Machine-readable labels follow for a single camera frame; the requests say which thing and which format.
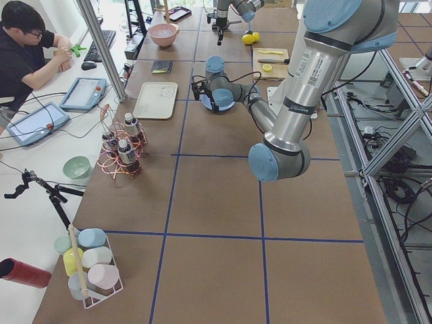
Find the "large yellow lemon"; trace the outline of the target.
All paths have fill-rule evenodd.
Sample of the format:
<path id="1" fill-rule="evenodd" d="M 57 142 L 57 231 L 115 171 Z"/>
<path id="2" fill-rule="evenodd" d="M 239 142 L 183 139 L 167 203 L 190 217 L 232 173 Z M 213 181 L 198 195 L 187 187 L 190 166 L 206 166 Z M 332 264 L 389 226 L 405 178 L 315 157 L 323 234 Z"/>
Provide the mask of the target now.
<path id="1" fill-rule="evenodd" d="M 245 45 L 252 45 L 255 43 L 255 37 L 252 34 L 245 34 L 242 36 L 242 42 Z"/>

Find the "aluminium frame post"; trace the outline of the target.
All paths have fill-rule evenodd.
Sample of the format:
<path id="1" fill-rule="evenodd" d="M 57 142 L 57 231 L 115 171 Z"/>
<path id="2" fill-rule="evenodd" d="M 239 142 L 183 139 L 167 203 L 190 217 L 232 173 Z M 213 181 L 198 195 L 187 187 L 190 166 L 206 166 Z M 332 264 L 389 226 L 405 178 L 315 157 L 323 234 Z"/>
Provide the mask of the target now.
<path id="1" fill-rule="evenodd" d="M 124 102 L 128 96 L 124 90 L 124 86 L 120 81 L 117 69 L 110 53 L 109 47 L 106 45 L 101 28 L 97 22 L 97 17 L 90 0 L 77 0 L 77 6 L 87 25 L 88 31 L 92 36 L 94 43 L 97 46 L 99 55 L 101 56 L 103 67 L 111 81 L 111 85 L 115 91 L 117 99 L 120 103 Z"/>

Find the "wooden stand with pole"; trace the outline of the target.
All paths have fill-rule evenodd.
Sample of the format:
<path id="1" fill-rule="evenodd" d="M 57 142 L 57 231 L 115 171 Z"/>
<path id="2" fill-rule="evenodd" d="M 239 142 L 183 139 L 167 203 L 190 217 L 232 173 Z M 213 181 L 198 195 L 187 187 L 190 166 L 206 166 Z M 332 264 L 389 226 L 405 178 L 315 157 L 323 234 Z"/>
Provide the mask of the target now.
<path id="1" fill-rule="evenodd" d="M 174 34 L 178 30 L 177 27 L 171 24 L 167 1 L 163 1 L 163 5 L 157 1 L 155 5 L 149 31 L 154 32 L 156 30 L 168 30 L 172 31 Z"/>

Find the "black computer mouse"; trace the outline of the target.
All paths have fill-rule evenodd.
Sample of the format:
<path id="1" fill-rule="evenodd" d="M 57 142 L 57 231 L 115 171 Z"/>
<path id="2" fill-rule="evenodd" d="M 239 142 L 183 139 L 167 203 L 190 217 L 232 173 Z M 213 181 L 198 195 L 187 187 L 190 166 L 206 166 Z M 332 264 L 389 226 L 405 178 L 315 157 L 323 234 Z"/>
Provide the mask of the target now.
<path id="1" fill-rule="evenodd" d="M 84 61 L 81 65 L 83 71 L 88 71 L 97 68 L 97 64 L 93 61 Z"/>

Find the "small yellow lemon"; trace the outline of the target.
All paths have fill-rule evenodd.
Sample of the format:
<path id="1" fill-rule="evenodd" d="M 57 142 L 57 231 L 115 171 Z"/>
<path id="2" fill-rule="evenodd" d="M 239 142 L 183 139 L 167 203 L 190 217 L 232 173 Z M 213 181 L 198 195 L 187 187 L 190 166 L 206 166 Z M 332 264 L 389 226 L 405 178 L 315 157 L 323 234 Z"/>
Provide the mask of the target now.
<path id="1" fill-rule="evenodd" d="M 253 32 L 252 37 L 253 37 L 255 43 L 260 41 L 260 34 L 258 32 Z"/>

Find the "cream bear tray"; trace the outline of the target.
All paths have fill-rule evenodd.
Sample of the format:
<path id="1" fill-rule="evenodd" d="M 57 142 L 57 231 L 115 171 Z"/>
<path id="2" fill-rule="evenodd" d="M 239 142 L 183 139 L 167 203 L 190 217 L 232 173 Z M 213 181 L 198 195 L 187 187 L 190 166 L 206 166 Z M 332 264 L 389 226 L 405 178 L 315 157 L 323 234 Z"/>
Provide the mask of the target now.
<path id="1" fill-rule="evenodd" d="M 145 82 L 142 84 L 132 115 L 138 119 L 169 119 L 173 114 L 178 84 Z"/>

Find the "mint cup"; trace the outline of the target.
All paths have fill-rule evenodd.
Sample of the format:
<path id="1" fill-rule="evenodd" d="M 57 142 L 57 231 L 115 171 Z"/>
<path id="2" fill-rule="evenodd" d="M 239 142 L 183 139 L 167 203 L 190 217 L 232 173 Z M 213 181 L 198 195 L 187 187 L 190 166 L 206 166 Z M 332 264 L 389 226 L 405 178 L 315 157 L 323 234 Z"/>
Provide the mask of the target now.
<path id="1" fill-rule="evenodd" d="M 60 255 L 64 255 L 64 253 L 72 248 L 72 241 L 69 235 L 64 235 L 58 237 L 53 245 L 56 252 Z"/>

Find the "back tea bottle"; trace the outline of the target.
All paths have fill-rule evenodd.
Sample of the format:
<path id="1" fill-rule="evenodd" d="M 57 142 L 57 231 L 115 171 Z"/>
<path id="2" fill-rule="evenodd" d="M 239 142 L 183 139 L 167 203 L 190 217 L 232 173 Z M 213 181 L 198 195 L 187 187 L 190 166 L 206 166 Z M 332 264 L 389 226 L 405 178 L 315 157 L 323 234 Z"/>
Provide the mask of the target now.
<path id="1" fill-rule="evenodd" d="M 129 134 L 131 141 L 138 142 L 138 135 L 140 134 L 138 120 L 131 113 L 126 113 L 124 119 L 124 127 L 126 132 Z"/>

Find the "pink cup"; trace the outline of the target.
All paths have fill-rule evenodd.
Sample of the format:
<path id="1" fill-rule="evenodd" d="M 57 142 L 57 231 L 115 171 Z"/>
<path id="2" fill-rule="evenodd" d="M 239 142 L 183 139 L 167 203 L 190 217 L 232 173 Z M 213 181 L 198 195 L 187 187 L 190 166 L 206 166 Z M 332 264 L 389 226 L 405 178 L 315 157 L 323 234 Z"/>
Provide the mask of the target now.
<path id="1" fill-rule="evenodd" d="M 96 264 L 89 269 L 87 277 L 96 287 L 108 290 L 119 280 L 119 269 L 115 265 Z"/>

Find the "green bowl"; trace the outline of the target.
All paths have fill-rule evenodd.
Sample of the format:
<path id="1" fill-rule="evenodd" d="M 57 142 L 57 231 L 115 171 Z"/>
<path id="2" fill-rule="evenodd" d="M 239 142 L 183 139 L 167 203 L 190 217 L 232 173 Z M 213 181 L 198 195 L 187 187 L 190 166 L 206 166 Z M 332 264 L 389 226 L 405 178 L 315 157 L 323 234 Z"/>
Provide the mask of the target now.
<path id="1" fill-rule="evenodd" d="M 65 162 L 63 174 L 73 180 L 87 178 L 90 175 L 91 164 L 85 156 L 75 156 Z"/>

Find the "blue round plate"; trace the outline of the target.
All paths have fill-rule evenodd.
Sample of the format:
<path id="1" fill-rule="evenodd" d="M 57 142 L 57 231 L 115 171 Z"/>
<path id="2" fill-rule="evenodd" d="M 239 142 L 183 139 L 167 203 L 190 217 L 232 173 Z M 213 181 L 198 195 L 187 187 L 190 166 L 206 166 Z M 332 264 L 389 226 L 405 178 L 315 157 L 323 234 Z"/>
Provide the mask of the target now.
<path id="1" fill-rule="evenodd" d="M 204 94 L 201 97 L 200 101 L 206 109 L 208 109 L 209 111 L 212 111 L 211 100 L 206 94 Z M 219 112 L 221 112 L 221 111 L 227 111 L 227 110 L 231 109 L 236 104 L 236 102 L 231 102 L 229 105 L 226 105 L 226 106 L 218 105 L 217 102 L 215 102 L 215 104 L 219 108 Z"/>

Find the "yellow plastic knife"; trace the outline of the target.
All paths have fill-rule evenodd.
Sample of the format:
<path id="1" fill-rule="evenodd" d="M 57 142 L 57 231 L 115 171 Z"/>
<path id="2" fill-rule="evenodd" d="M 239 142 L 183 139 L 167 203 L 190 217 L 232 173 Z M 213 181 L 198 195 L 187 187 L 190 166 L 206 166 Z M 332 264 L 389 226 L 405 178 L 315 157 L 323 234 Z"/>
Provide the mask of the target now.
<path id="1" fill-rule="evenodd" d="M 262 54 L 272 54 L 272 55 L 283 55 L 283 51 L 265 51 L 265 50 L 258 50 L 258 53 Z"/>

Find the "front tea bottle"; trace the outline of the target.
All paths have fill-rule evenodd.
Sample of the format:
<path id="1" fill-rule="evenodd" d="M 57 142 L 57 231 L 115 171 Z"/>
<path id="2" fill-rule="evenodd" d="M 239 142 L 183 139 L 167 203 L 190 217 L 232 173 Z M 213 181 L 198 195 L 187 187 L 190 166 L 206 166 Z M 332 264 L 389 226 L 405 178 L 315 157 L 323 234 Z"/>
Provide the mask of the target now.
<path id="1" fill-rule="evenodd" d="M 131 144 L 126 139 L 121 139 L 119 141 L 118 153 L 127 171 L 130 173 L 134 172 L 137 168 L 136 154 Z"/>

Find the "tea bottle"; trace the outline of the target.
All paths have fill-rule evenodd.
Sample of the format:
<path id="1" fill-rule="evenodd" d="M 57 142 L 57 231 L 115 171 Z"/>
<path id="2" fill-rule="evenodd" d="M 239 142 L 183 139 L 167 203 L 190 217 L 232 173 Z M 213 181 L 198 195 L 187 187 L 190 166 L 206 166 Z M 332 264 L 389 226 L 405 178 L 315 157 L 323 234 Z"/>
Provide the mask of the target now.
<path id="1" fill-rule="evenodd" d="M 102 134 L 103 147 L 109 152 L 117 152 L 118 142 L 117 138 L 112 132 L 105 132 Z"/>
<path id="2" fill-rule="evenodd" d="M 126 113 L 124 119 L 124 127 L 126 132 L 129 134 L 131 141 L 138 142 L 138 135 L 140 134 L 138 120 L 131 113 Z"/>
<path id="3" fill-rule="evenodd" d="M 121 139 L 119 141 L 118 153 L 127 171 L 130 173 L 134 172 L 137 168 L 136 154 L 131 144 L 126 139 Z"/>

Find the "seated person in black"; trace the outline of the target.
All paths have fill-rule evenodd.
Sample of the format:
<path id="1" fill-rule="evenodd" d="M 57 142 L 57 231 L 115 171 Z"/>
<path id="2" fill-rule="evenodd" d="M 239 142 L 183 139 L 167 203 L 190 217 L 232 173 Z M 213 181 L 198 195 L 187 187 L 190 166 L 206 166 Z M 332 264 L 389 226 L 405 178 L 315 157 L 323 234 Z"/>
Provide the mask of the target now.
<path id="1" fill-rule="evenodd" d="M 1 97 L 17 112 L 29 94 L 57 72 L 72 66 L 69 38 L 45 28 L 41 15 L 22 1 L 8 1 L 1 12 Z"/>

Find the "left tea bottle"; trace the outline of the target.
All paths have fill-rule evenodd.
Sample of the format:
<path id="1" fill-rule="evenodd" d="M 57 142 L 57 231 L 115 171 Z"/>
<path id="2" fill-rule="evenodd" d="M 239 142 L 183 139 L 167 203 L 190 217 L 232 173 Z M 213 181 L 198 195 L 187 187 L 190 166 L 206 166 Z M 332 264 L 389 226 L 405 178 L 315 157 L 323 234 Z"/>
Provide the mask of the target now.
<path id="1" fill-rule="evenodd" d="M 102 134 L 103 147 L 109 152 L 117 152 L 118 142 L 117 138 L 112 132 L 105 132 Z"/>

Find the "green clip toy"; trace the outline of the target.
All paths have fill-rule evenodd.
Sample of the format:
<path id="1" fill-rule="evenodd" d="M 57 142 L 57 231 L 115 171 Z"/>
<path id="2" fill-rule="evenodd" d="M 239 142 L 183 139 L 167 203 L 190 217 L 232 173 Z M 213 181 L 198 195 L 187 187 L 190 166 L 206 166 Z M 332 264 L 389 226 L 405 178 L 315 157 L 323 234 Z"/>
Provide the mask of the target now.
<path id="1" fill-rule="evenodd" d="M 81 52 L 87 50 L 87 48 L 82 47 L 80 44 L 75 44 L 70 50 L 77 58 L 79 58 L 81 57 Z"/>

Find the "far teach pendant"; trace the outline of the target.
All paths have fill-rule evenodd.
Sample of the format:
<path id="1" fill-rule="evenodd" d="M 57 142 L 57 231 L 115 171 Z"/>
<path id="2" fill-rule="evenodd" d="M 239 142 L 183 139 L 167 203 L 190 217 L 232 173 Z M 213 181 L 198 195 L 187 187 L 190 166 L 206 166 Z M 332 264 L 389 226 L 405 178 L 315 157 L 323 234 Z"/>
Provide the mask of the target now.
<path id="1" fill-rule="evenodd" d="M 101 101 L 106 87 L 104 78 L 76 78 L 59 106 L 68 111 L 89 111 Z"/>

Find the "red cylinder bottle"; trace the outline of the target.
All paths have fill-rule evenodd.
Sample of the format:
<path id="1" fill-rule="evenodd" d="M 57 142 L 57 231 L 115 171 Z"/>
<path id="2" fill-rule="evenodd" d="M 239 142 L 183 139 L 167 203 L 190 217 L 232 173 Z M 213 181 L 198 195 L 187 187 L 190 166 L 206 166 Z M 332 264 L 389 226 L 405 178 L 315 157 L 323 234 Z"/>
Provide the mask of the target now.
<path id="1" fill-rule="evenodd" d="M 1 261 L 1 279 L 24 284 L 33 288 L 45 288 L 51 273 L 13 258 Z"/>

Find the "white cup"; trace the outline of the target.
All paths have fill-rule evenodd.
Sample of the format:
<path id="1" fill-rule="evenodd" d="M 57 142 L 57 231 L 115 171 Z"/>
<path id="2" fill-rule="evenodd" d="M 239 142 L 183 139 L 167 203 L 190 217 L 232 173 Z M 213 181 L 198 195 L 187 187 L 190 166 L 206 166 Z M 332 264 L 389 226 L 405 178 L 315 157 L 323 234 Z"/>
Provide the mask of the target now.
<path id="1" fill-rule="evenodd" d="M 112 260 L 112 251 L 106 246 L 86 250 L 82 255 L 82 266 L 91 268 L 96 264 L 109 264 Z"/>

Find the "light blue cup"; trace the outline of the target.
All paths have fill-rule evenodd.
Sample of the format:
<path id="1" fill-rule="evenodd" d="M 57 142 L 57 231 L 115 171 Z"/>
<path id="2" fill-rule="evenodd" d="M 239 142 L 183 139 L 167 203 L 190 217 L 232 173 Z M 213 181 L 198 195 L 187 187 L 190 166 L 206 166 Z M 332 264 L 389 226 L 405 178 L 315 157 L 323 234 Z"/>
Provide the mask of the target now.
<path id="1" fill-rule="evenodd" d="M 86 287 L 89 290 L 95 291 L 96 286 L 89 282 L 86 272 L 84 272 L 84 278 L 86 280 Z M 79 278 L 78 272 L 75 272 L 71 277 L 69 277 L 68 287 L 70 289 L 70 293 L 71 293 L 73 299 L 84 300 L 84 296 L 82 295 L 82 288 L 81 288 L 80 278 Z"/>

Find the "wooden cutting board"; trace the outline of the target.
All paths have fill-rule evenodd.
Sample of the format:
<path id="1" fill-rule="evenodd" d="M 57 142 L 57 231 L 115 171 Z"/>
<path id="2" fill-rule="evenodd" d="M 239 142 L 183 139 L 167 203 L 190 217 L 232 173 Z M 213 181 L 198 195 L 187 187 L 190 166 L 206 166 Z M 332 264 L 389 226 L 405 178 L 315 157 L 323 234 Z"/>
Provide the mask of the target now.
<path id="1" fill-rule="evenodd" d="M 258 53 L 258 50 L 265 51 L 283 51 L 283 55 L 272 55 L 272 54 L 262 54 Z M 275 48 L 254 48 L 252 52 L 252 66 L 253 70 L 261 73 L 262 79 L 284 79 L 288 73 L 288 65 L 280 65 L 280 64 L 271 64 L 273 69 L 270 72 L 264 72 L 262 69 L 263 64 L 259 63 L 258 59 L 289 59 L 290 56 L 288 54 L 287 49 L 275 49 Z"/>

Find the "pink bowl with ice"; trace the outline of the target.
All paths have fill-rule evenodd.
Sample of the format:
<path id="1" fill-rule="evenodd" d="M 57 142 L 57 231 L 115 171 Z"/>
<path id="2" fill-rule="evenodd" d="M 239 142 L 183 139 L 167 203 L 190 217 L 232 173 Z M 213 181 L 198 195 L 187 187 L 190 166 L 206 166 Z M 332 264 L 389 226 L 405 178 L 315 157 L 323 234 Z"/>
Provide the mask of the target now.
<path id="1" fill-rule="evenodd" d="M 157 24 L 150 27 L 148 33 L 151 40 L 160 47 L 171 46 L 180 31 L 176 24 Z"/>

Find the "teach pendant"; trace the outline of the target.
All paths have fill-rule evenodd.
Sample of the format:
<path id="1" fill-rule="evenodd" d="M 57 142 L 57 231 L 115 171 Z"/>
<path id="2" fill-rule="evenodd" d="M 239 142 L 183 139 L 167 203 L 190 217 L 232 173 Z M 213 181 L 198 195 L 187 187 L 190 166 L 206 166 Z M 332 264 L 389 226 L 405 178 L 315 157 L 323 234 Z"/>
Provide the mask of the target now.
<path id="1" fill-rule="evenodd" d="M 106 87 L 104 78 L 76 78 L 59 106 L 68 111 L 89 111 L 101 101 Z"/>
<path id="2" fill-rule="evenodd" d="M 68 122 L 70 116 L 55 103 L 49 102 L 18 121 L 11 122 L 6 130 L 21 146 L 38 142 Z"/>

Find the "grey folded cloth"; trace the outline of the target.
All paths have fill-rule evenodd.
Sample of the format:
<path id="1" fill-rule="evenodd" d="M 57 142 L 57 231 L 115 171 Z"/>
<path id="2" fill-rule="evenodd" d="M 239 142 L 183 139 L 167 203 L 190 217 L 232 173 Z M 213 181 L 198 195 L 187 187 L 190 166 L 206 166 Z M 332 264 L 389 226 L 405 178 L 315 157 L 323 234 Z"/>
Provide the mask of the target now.
<path id="1" fill-rule="evenodd" d="M 151 68 L 151 74 L 170 74 L 172 65 L 171 60 L 155 60 Z"/>

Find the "near teach pendant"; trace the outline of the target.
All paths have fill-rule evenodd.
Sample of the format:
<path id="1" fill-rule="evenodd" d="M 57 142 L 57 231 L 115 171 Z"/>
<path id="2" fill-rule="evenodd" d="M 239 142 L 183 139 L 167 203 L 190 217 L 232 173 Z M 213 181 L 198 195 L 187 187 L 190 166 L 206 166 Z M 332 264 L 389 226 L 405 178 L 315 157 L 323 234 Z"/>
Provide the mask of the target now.
<path id="1" fill-rule="evenodd" d="M 38 142 L 68 122 L 70 116 L 55 103 L 49 102 L 18 121 L 11 122 L 6 130 L 21 146 Z"/>

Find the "yellow cup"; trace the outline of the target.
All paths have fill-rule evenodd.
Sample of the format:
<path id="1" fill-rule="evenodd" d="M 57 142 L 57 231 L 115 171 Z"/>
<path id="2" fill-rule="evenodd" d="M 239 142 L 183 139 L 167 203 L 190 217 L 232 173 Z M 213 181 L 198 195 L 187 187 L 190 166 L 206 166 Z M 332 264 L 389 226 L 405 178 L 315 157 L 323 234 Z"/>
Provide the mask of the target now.
<path id="1" fill-rule="evenodd" d="M 78 271 L 73 248 L 70 248 L 64 252 L 63 265 L 65 268 L 65 273 L 68 277 L 71 277 L 73 274 L 75 274 Z"/>

